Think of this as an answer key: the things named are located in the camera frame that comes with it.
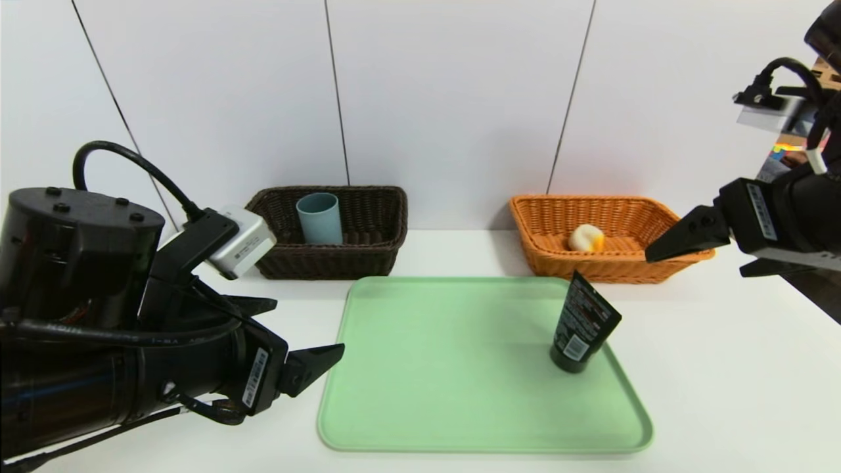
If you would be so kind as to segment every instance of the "cup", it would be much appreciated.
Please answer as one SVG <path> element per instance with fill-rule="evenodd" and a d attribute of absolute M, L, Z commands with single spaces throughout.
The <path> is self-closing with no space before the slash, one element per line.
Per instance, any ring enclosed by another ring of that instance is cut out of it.
<path fill-rule="evenodd" d="M 304 241 L 309 245 L 341 245 L 339 198 L 319 192 L 302 197 L 295 205 Z"/>

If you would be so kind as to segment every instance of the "brown wicker basket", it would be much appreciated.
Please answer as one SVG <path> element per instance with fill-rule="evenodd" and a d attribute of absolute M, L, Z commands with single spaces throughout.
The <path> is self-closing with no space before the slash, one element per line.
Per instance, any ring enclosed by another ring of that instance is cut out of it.
<path fill-rule="evenodd" d="M 307 194 L 339 198 L 343 245 L 307 245 L 295 204 Z M 257 268 L 267 279 L 359 279 L 386 276 L 406 238 L 408 203 L 399 187 L 278 187 L 257 193 L 246 208 L 278 239 Z"/>

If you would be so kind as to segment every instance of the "white table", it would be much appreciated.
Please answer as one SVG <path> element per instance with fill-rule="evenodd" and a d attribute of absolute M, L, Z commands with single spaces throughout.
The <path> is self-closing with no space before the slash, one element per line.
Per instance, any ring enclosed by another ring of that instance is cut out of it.
<path fill-rule="evenodd" d="M 780 278 L 742 279 L 738 266 L 748 261 L 730 246 L 663 284 L 598 284 L 623 315 L 611 346 L 654 423 L 653 444 L 638 454 L 336 452 L 315 430 L 322 379 L 239 427 L 177 416 L 42 471 L 839 471 L 841 326 Z M 335 341 L 351 285 L 200 274 L 219 292 L 277 299 L 259 320 L 291 349 Z M 530 274 L 508 231 L 410 231 L 392 273 Z"/>

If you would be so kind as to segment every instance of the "barcode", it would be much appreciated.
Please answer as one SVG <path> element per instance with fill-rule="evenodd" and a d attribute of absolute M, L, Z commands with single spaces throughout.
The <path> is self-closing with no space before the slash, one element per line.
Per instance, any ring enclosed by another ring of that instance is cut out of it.
<path fill-rule="evenodd" d="M 563 354 L 575 361 L 581 361 L 581 358 L 584 356 L 584 353 L 587 353 L 587 348 L 589 347 L 590 345 L 584 343 L 584 340 L 581 340 L 578 335 L 573 333 L 573 337 L 569 339 L 566 348 L 563 349 Z"/>
<path fill-rule="evenodd" d="M 748 195 L 750 201 L 754 204 L 754 213 L 756 213 L 756 220 L 759 221 L 759 229 L 762 231 L 762 236 L 766 240 L 777 241 L 777 230 L 774 228 L 774 223 L 771 222 L 771 215 L 768 213 L 768 206 L 765 205 L 765 197 L 762 195 L 762 189 L 756 184 L 747 184 Z"/>
<path fill-rule="evenodd" d="M 266 350 L 258 348 L 257 356 L 254 357 L 254 363 L 251 365 L 251 373 L 248 375 L 246 392 L 242 394 L 242 401 L 245 402 L 246 406 L 251 407 L 251 404 L 254 404 L 254 397 L 257 396 L 257 388 L 260 387 L 260 379 L 267 361 L 268 353 Z"/>

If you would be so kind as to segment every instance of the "panel seam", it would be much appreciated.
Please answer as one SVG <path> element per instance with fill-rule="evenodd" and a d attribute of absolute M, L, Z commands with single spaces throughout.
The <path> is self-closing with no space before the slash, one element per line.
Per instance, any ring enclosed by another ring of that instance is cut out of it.
<path fill-rule="evenodd" d="M 330 62 L 333 66 L 333 86 L 336 88 L 336 108 L 339 111 L 339 132 L 341 133 L 341 152 L 345 157 L 345 177 L 347 185 L 351 185 L 351 168 L 347 163 L 347 145 L 345 144 L 345 122 L 341 117 L 341 100 L 339 99 L 339 76 L 336 73 L 336 53 L 333 51 L 333 31 L 330 25 L 330 7 L 324 0 L 324 15 L 327 21 L 327 42 L 330 44 Z"/>
<path fill-rule="evenodd" d="M 73 5 L 73 10 L 76 12 L 76 18 L 79 20 L 79 25 L 82 26 L 82 32 L 85 34 L 85 40 L 87 41 L 87 46 L 91 49 L 91 53 L 93 54 L 93 59 L 97 62 L 97 68 L 99 69 L 99 74 L 102 76 L 103 81 L 105 81 L 105 87 L 108 89 L 108 94 L 111 96 L 111 100 L 114 101 L 114 107 L 117 109 L 117 113 L 119 114 L 119 118 L 123 121 L 123 126 L 125 130 L 129 133 L 129 139 L 131 139 L 131 143 L 135 146 L 138 154 L 143 156 L 143 153 L 140 151 L 140 146 L 137 145 L 137 140 L 135 139 L 134 133 L 131 132 L 131 128 L 129 127 L 129 122 L 125 119 L 125 115 L 123 114 L 123 110 L 119 107 L 119 102 L 117 102 L 117 98 L 114 96 L 114 90 L 111 88 L 111 83 L 108 81 L 108 78 L 105 77 L 105 70 L 103 69 L 102 62 L 99 61 L 99 56 L 97 56 L 96 50 L 93 49 L 93 42 L 91 42 L 91 37 L 87 33 L 87 28 L 85 28 L 85 23 L 82 21 L 82 16 L 79 13 L 79 8 L 76 6 L 76 0 L 71 0 L 70 3 Z M 149 177 L 150 182 L 152 183 L 152 187 L 155 189 L 155 192 L 158 194 L 158 199 L 161 200 L 161 204 L 163 205 L 164 210 L 167 212 L 167 216 L 169 217 L 169 221 L 175 226 L 176 231 L 179 231 L 180 228 L 178 227 L 178 223 L 175 222 L 175 219 L 172 217 L 172 212 L 169 210 L 167 206 L 167 202 L 163 198 L 163 194 L 161 193 L 161 189 L 158 187 L 157 181 L 151 176 L 151 174 L 146 173 Z"/>
<path fill-rule="evenodd" d="M 567 102 L 567 111 L 563 115 L 563 125 L 561 126 L 561 136 L 558 138 L 558 147 L 555 148 L 555 160 L 552 163 L 552 171 L 549 173 L 549 184 L 546 185 L 546 194 L 549 194 L 549 189 L 552 188 L 552 179 L 555 177 L 555 167 L 558 165 L 558 156 L 561 153 L 561 143 L 563 142 L 563 134 L 567 130 L 567 123 L 569 123 L 569 111 L 573 108 L 573 98 L 575 98 L 575 88 L 578 86 L 579 74 L 581 73 L 581 65 L 584 63 L 584 52 L 587 50 L 587 39 L 590 38 L 590 26 L 593 25 L 593 18 L 595 16 L 595 5 L 599 0 L 593 0 L 593 6 L 590 8 L 590 19 L 587 21 L 587 30 L 584 31 L 584 41 L 581 44 L 581 54 L 579 56 L 578 67 L 575 68 L 575 78 L 573 79 L 572 90 L 569 91 L 569 102 Z"/>

